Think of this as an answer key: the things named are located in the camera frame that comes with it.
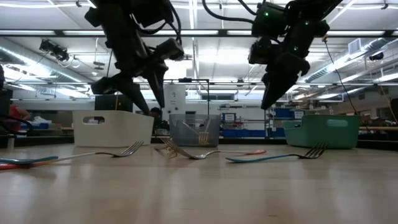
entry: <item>teal storage bin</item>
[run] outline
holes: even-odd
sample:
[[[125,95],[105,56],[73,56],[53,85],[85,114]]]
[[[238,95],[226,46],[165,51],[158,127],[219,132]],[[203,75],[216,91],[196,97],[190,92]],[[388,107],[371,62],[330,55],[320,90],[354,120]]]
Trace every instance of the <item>teal storage bin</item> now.
[[[329,149],[352,149],[358,140],[360,124],[359,116],[305,115],[301,122],[284,121],[284,129],[287,144],[291,146],[313,147],[324,142]]]

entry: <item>fork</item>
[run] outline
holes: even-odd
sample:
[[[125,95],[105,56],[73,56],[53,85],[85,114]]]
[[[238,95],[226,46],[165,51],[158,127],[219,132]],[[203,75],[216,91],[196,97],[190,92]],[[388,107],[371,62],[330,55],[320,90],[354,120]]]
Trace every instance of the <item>fork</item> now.
[[[238,162],[238,163],[261,162],[261,161],[267,161],[271,159],[278,159],[289,156],[297,156],[299,159],[318,159],[325,152],[327,147],[328,147],[327,143],[318,142],[304,156],[298,154],[285,154],[279,156],[269,156],[269,157],[253,158],[253,159],[238,159],[238,158],[228,158],[228,157],[225,159],[231,162]]]
[[[258,150],[254,152],[242,152],[242,151],[211,151],[204,153],[202,155],[191,155],[187,152],[185,152],[182,148],[180,148],[178,145],[176,145],[173,142],[173,139],[162,139],[162,141],[169,147],[172,148],[176,153],[183,155],[185,157],[191,158],[191,159],[206,159],[207,156],[214,154],[214,153],[233,153],[233,154],[244,154],[244,155],[256,155],[256,154],[264,154],[267,151],[265,150]]]
[[[60,161],[65,161],[65,160],[69,160],[69,159],[76,159],[76,158],[93,156],[93,155],[110,155],[112,157],[127,157],[127,156],[133,155],[143,145],[143,143],[144,142],[142,142],[142,141],[135,142],[130,147],[128,147],[125,151],[123,151],[119,154],[113,154],[110,152],[89,152],[89,153],[68,156],[68,157],[63,157],[63,158],[58,158],[58,156],[50,156],[50,157],[45,157],[45,158],[41,158],[41,159],[6,159],[6,161],[4,161],[4,162],[0,160],[0,162],[6,163],[6,164],[0,164],[0,170],[2,168],[5,168],[6,166],[4,166],[4,165],[7,165],[7,164],[9,164],[9,165],[36,164],[39,166],[41,162],[43,162],[44,164],[50,164],[53,162],[60,162]]]

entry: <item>desk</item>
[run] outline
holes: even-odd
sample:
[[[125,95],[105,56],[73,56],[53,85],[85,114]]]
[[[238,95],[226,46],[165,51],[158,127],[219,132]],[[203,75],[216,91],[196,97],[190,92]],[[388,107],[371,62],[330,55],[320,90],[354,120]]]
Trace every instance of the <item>desk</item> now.
[[[2,171],[1,223],[390,224],[398,221],[396,152],[330,150],[310,161],[286,158],[231,164],[224,160],[224,154],[202,161],[184,157],[166,160],[153,147],[142,147],[127,158],[93,156],[30,170]],[[286,145],[220,145],[219,148],[266,149],[269,156],[307,151]],[[198,154],[207,151],[191,150]],[[0,153],[3,157],[23,159],[92,151],[59,145]]]

